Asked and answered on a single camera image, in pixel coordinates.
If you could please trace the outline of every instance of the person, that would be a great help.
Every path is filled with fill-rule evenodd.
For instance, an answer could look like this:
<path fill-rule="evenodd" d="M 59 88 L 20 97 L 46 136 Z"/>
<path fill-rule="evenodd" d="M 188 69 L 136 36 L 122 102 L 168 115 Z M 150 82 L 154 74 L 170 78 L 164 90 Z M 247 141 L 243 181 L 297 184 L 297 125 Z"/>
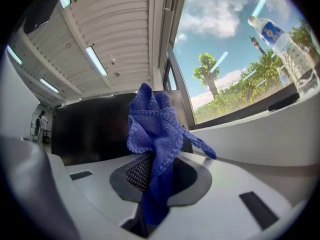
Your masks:
<path fill-rule="evenodd" d="M 38 116 L 38 120 L 40 121 L 39 132 L 38 132 L 38 145 L 43 146 L 42 140 L 44 137 L 44 130 L 47 129 L 48 118 L 45 116 L 46 112 L 41 111 Z"/>

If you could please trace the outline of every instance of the window pane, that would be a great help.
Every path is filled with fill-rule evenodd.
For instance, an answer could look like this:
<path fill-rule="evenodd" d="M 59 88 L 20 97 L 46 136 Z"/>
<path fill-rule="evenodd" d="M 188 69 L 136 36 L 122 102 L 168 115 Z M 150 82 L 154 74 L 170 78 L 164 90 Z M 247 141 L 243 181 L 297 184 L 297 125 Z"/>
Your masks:
<path fill-rule="evenodd" d="M 262 27 L 256 31 L 252 25 Z M 314 67 L 320 57 L 310 32 L 289 0 L 185 0 L 173 51 L 196 123 L 243 109 L 297 82 L 277 51 L 287 44 L 288 33 L 309 69 Z M 295 63 L 300 67 L 305 61 L 299 57 Z"/>
<path fill-rule="evenodd" d="M 171 67 L 170 67 L 170 71 L 169 71 L 168 87 L 170 90 L 173 90 L 173 91 L 177 89 L 176 81 L 175 81 L 174 75 L 172 73 Z"/>

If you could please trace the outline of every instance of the ceiling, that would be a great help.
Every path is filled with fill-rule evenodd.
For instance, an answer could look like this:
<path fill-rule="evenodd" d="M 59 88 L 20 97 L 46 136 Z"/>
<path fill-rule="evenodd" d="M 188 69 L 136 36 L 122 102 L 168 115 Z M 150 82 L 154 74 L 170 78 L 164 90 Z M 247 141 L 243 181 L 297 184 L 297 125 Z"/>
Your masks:
<path fill-rule="evenodd" d="M 70 0 L 56 5 L 49 22 L 26 35 L 22 29 L 9 46 L 21 58 L 11 61 L 22 80 L 48 107 L 68 101 L 134 92 L 153 86 L 153 25 L 161 26 L 165 0 Z M 160 27 L 155 36 L 160 39 Z M 107 76 L 101 76 L 86 54 L 92 47 Z M 58 93 L 44 86 L 43 78 Z"/>

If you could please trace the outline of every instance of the blue knitted fabric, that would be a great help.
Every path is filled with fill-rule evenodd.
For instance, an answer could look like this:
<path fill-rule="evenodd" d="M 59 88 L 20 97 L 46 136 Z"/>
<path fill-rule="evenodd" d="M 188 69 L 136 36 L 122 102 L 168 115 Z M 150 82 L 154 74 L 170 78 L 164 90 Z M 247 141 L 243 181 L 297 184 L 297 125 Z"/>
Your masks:
<path fill-rule="evenodd" d="M 144 221 L 157 226 L 169 212 L 168 198 L 173 191 L 173 161 L 183 146 L 183 136 L 212 159 L 215 152 L 178 122 L 166 92 L 154 96 L 143 83 L 130 103 L 127 147 L 134 153 L 155 153 L 149 188 L 142 197 Z"/>

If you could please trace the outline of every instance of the black rectangular slot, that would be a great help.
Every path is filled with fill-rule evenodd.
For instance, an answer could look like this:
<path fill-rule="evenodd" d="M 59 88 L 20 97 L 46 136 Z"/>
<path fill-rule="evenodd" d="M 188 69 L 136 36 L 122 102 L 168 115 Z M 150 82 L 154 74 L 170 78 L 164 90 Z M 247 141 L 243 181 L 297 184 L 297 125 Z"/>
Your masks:
<path fill-rule="evenodd" d="M 74 174 L 70 174 L 70 178 L 71 178 L 71 180 L 75 181 L 75 180 L 78 180 L 78 179 L 81 179 L 81 178 L 84 178 L 84 177 L 87 177 L 90 175 L 92 175 L 92 173 L 88 170 L 85 170 L 85 171 L 77 172 Z"/>
<path fill-rule="evenodd" d="M 243 193 L 239 197 L 262 230 L 270 227 L 279 219 L 254 192 Z"/>

